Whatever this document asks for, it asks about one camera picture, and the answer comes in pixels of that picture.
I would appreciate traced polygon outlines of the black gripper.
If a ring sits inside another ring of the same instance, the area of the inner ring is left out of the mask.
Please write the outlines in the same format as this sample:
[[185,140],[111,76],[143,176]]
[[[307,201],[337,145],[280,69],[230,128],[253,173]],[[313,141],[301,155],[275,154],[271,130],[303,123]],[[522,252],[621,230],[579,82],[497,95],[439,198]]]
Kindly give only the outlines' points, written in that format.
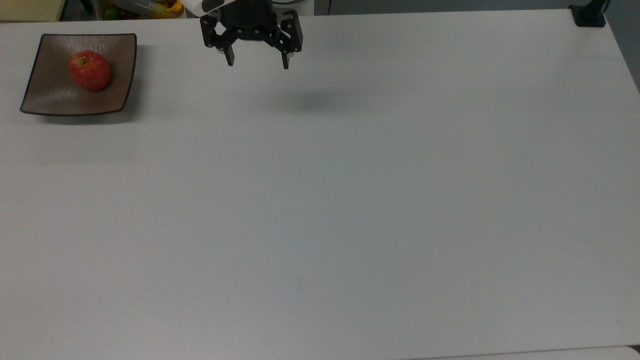
[[238,39],[272,43],[281,53],[284,69],[289,69],[294,54],[302,51],[304,35],[296,10],[277,14],[270,0],[234,0],[221,6],[219,12],[225,29],[222,34],[217,33],[218,19],[212,16],[202,16],[199,25],[205,47],[224,55],[230,67],[235,60],[233,44]]

